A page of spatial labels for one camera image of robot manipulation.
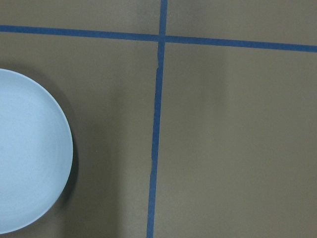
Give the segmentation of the light blue plate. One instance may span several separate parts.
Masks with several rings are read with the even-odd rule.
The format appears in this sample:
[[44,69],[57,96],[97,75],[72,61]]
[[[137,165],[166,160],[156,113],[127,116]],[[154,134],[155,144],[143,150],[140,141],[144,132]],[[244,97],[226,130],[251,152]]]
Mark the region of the light blue plate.
[[58,200],[73,161],[71,130],[54,97],[31,78],[0,71],[0,232],[19,230]]

